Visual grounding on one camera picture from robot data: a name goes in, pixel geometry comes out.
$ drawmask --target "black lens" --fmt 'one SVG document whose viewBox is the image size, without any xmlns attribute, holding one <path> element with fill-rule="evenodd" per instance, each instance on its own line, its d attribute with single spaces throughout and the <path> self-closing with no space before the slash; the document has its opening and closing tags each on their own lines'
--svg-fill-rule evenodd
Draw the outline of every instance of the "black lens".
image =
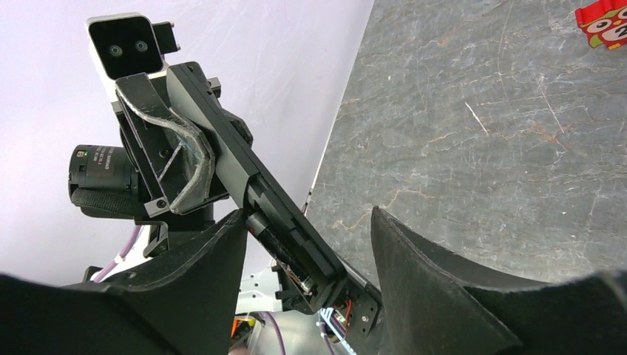
<svg viewBox="0 0 627 355">
<path fill-rule="evenodd" d="M 135 42 L 135 49 L 140 52 L 146 52 L 148 50 L 148 44 L 144 41 Z"/>
<path fill-rule="evenodd" d="M 111 53 L 114 57 L 119 57 L 122 55 L 122 48 L 120 48 L 120 46 L 113 45 L 109 47 L 109 53 Z"/>
<path fill-rule="evenodd" d="M 147 202 L 148 192 L 126 150 L 118 146 L 81 145 L 70 159 L 70 197 L 75 189 L 90 189 Z"/>
</svg>

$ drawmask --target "cable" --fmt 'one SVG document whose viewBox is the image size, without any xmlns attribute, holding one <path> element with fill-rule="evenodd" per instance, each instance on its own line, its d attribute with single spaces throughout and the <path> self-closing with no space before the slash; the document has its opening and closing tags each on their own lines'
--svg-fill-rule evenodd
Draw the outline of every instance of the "cable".
<svg viewBox="0 0 627 355">
<path fill-rule="evenodd" d="M 327 327 L 325 324 L 325 320 L 322 318 L 320 312 L 318 312 L 318 326 L 320 327 L 320 336 L 322 337 L 322 340 L 325 341 L 325 344 L 329 349 L 329 354 L 335 355 L 335 351 L 333 351 L 333 346 L 331 345 L 331 341 L 329 340 L 329 336 L 327 335 Z"/>
<path fill-rule="evenodd" d="M 233 326 L 231 327 L 231 338 L 235 335 L 235 330 L 237 329 L 237 319 L 233 319 Z"/>
<path fill-rule="evenodd" d="M 344 317 L 344 326 L 346 326 L 346 331 L 348 332 L 348 320 L 350 319 L 350 312 L 353 310 L 353 300 L 348 300 L 346 303 L 348 304 L 348 310 L 346 310 L 346 317 Z"/>
<path fill-rule="evenodd" d="M 104 278 L 107 277 L 109 273 L 113 271 L 113 269 L 119 263 L 124 261 L 124 258 L 129 254 L 129 252 L 133 248 L 133 245 L 137 242 L 140 232 L 141 232 L 141 226 L 135 226 L 135 228 L 133 229 L 133 232 L 131 233 L 131 237 L 126 241 L 126 244 L 124 244 L 124 247 L 120 251 L 120 254 L 118 254 L 118 256 L 115 257 L 115 259 L 111 260 L 111 262 L 108 263 L 102 270 L 100 270 L 100 272 L 98 272 L 98 275 L 96 275 L 96 277 L 93 280 L 95 283 L 99 283 L 102 280 L 104 280 Z"/>
<path fill-rule="evenodd" d="M 270 323 L 272 323 L 272 327 L 274 327 L 274 333 L 277 334 L 277 340 L 279 341 L 279 354 L 286 355 L 285 344 L 283 343 L 283 335 L 281 335 L 281 330 L 279 329 L 277 321 L 274 319 L 272 314 L 270 314 L 270 312 L 261 312 L 260 314 L 263 318 L 265 318 L 265 320 L 268 320 Z"/>
<path fill-rule="evenodd" d="M 335 317 L 331 317 L 331 322 L 333 323 L 333 327 L 335 327 L 335 329 L 339 332 L 337 335 L 344 339 L 346 337 L 346 331 L 344 330 L 342 324 Z"/>
</svg>

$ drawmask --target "camera lens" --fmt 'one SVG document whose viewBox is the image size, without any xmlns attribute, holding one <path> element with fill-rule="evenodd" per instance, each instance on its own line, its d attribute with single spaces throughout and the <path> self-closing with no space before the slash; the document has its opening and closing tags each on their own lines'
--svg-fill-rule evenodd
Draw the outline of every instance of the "camera lens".
<svg viewBox="0 0 627 355">
<path fill-rule="evenodd" d="M 109 47 L 109 53 L 111 53 L 114 57 L 119 57 L 122 55 L 122 48 L 120 48 L 120 46 L 112 45 Z"/>
<path fill-rule="evenodd" d="M 91 189 L 147 200 L 147 190 L 126 150 L 116 146 L 80 145 L 70 159 L 70 196 L 74 189 Z"/>
<path fill-rule="evenodd" d="M 148 44 L 144 41 L 137 41 L 135 42 L 135 49 L 140 52 L 146 52 L 148 50 Z"/>
</svg>

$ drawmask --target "owl eye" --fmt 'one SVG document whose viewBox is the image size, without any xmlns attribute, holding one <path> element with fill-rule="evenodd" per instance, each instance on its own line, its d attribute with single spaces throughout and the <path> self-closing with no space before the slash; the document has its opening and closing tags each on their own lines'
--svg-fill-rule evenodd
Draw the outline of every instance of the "owl eye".
<svg viewBox="0 0 627 355">
<path fill-rule="evenodd" d="M 603 20 L 599 20 L 588 26 L 588 32 L 597 33 L 606 29 L 611 24 L 611 20 L 609 18 L 605 18 Z"/>
<path fill-rule="evenodd" d="M 606 41 L 619 41 L 627 38 L 627 24 L 605 31 L 601 37 Z"/>
</svg>

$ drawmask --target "metal bracket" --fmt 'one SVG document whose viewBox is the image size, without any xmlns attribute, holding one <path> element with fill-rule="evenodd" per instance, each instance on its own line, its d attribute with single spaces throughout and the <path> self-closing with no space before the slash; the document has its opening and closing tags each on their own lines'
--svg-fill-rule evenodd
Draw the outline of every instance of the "metal bracket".
<svg viewBox="0 0 627 355">
<path fill-rule="evenodd" d="M 367 337 L 379 314 L 379 304 L 364 289 L 349 289 L 353 300 L 353 310 L 348 320 L 348 333 L 357 337 Z"/>
<path fill-rule="evenodd" d="M 339 339 L 339 343 L 344 346 L 344 349 L 346 349 L 346 351 L 350 355 L 357 355 L 357 352 L 355 352 L 346 341 L 346 337 L 343 337 L 339 329 L 337 329 L 335 325 L 333 325 L 331 317 L 333 317 L 334 312 L 335 310 L 333 308 L 322 308 L 320 309 L 319 314 L 320 317 L 325 321 L 327 328 L 329 328 L 336 335 L 337 339 Z"/>
<path fill-rule="evenodd" d="M 256 274 L 244 275 L 240 284 L 235 314 L 268 311 L 281 312 L 281 300 L 275 293 L 281 289 L 279 276 L 272 271 L 272 266 Z"/>
<path fill-rule="evenodd" d="M 163 197 L 146 202 L 144 203 L 144 206 L 146 207 L 146 212 L 150 218 L 157 217 L 159 214 L 166 213 L 170 210 L 166 199 Z"/>
<path fill-rule="evenodd" d="M 222 94 L 222 84 L 220 83 L 220 79 L 217 77 L 210 78 L 207 80 L 207 84 L 211 87 L 211 91 L 214 92 L 215 97 L 220 98 L 220 95 Z"/>
<path fill-rule="evenodd" d="M 149 243 L 143 250 L 143 257 L 156 257 L 169 249 L 167 229 L 162 226 L 151 226 Z"/>
</svg>

